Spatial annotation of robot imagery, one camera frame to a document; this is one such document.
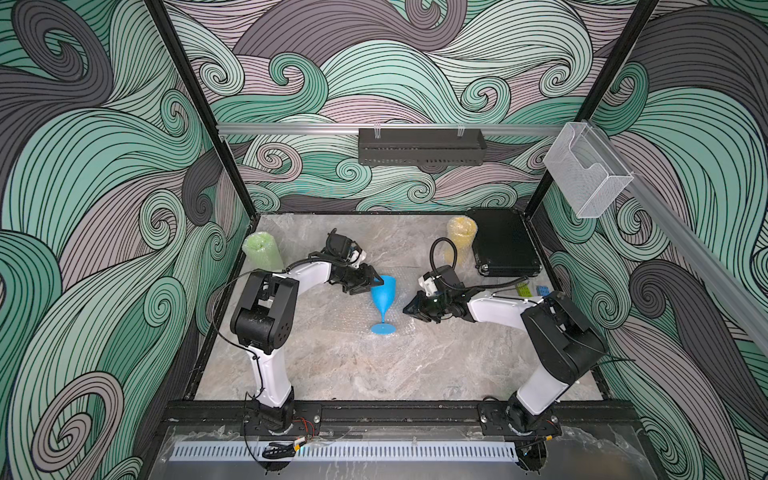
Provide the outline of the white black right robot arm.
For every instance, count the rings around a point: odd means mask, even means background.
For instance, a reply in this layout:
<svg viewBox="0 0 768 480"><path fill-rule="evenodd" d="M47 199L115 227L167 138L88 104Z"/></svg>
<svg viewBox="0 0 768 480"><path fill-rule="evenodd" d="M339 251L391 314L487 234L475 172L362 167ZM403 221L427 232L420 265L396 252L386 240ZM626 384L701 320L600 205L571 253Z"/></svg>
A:
<svg viewBox="0 0 768 480"><path fill-rule="evenodd" d="M496 293L513 285L467 286L453 267L444 265L419 278L416 294L403 313L427 323L459 318L526 333L538 366L507 401L505 416L514 433L538 435L553 422L550 407L607 356L607 347L590 320L564 293L553 291L530 298Z"/></svg>

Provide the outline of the blue plastic wine glass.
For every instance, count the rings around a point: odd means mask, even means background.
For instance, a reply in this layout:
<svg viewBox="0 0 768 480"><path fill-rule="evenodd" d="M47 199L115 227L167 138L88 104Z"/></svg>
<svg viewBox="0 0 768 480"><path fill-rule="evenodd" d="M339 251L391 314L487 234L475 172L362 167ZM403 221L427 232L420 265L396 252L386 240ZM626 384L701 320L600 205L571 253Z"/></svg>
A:
<svg viewBox="0 0 768 480"><path fill-rule="evenodd" d="M371 289L371 296L381 317L381 320L371 327L371 331L377 335L393 334L396 327L386 321L386 316L396 298L396 279L388 275L382 276L382 284Z"/></svg>

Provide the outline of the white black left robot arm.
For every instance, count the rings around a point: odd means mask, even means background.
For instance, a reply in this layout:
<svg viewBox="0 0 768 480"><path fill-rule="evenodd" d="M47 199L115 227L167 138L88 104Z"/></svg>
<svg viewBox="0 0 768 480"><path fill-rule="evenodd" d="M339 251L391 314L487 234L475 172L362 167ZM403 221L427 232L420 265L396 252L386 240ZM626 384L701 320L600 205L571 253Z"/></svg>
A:
<svg viewBox="0 0 768 480"><path fill-rule="evenodd" d="M280 271L249 273L230 320L230 331L246 352L256 381L255 395L246 404L270 430L284 431L293 424L295 394L282 347L292 331L299 296L322 284L357 295L385 281L366 262L357 242L333 230L325 246L306 258Z"/></svg>

